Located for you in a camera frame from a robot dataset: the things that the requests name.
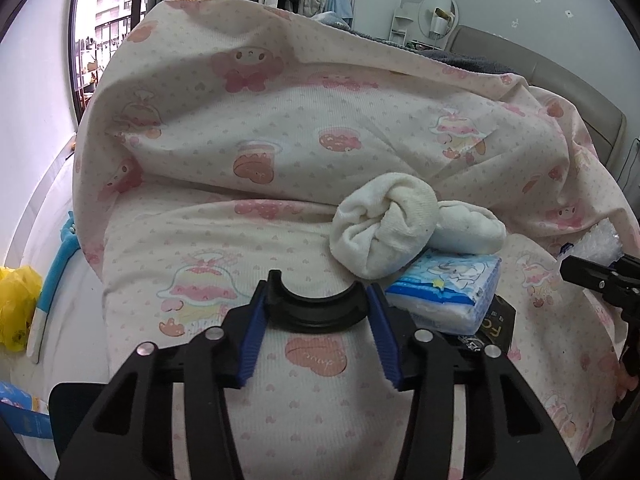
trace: blue package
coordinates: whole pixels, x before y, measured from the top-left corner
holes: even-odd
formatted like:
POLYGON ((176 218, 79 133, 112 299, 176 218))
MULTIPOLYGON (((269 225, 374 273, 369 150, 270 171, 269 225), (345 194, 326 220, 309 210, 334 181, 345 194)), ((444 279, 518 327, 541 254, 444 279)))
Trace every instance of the blue package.
POLYGON ((386 291, 419 328, 473 335, 480 328, 500 279, 498 256, 446 254, 428 249, 386 291))
POLYGON ((3 381, 0 381, 0 417, 14 433, 53 438, 46 403, 3 381))

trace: gray headboard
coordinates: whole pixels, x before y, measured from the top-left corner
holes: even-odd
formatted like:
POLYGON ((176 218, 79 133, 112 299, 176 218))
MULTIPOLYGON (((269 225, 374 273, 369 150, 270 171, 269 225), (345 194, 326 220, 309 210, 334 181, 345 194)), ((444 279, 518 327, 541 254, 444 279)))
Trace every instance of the gray headboard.
POLYGON ((578 76, 528 48, 463 25, 453 31, 445 50, 503 63, 524 76, 531 85, 568 99, 578 108, 600 161, 607 169, 618 156, 626 133, 626 117, 578 76))

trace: plastic bag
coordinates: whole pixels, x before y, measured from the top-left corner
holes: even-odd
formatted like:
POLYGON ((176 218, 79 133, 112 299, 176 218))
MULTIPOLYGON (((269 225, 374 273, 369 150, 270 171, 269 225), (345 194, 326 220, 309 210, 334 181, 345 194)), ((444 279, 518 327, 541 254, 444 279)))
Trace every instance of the plastic bag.
POLYGON ((42 278, 31 267, 0 267, 0 343, 7 349, 26 348, 41 289, 42 278))

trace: white towel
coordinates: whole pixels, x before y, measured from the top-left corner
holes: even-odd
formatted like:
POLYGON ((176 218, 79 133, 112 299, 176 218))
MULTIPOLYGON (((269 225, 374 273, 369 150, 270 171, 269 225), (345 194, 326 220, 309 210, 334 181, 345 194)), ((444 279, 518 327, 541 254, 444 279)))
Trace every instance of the white towel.
POLYGON ((329 248, 356 276, 377 280, 401 269, 425 246, 492 254, 506 229, 483 207, 437 202, 431 186, 404 173, 386 173, 345 198, 335 212, 329 248))
POLYGON ((329 247, 353 274, 376 280, 413 260, 437 221, 438 200, 429 184, 404 173, 385 173, 338 206, 329 247))
POLYGON ((494 254, 504 244, 507 229, 495 215, 458 200, 438 202, 440 219, 427 245, 446 253, 494 254))

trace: black mount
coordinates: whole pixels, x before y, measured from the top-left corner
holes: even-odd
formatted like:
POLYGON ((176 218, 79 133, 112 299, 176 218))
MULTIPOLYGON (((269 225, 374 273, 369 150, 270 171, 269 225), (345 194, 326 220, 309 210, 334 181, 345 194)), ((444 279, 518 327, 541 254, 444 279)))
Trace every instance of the black mount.
MULTIPOLYGON (((622 309, 622 320, 629 325, 622 363, 632 377, 637 376, 640 373, 640 260, 625 254, 612 266, 605 267, 567 256, 560 265, 560 275, 566 282, 602 293, 604 301, 622 309)), ((639 392, 640 385, 615 403, 612 414, 616 420, 628 419, 639 392)))
MULTIPOLYGON (((100 391, 61 456, 56 480, 169 480, 172 385, 184 382, 186 441, 192 480, 242 480, 223 388, 241 388, 253 372, 266 316, 326 332, 368 315, 386 376, 396 389, 414 390, 396 480, 445 480, 454 418, 454 384, 466 385, 465 479, 577 480, 577 468, 553 422, 516 368, 496 346, 472 351, 439 333, 417 330, 409 313, 388 305, 378 285, 323 300, 292 295, 272 271, 250 304, 232 309, 221 327, 191 342, 158 349, 142 343, 100 391)), ((74 402, 61 384, 54 428, 74 402)))

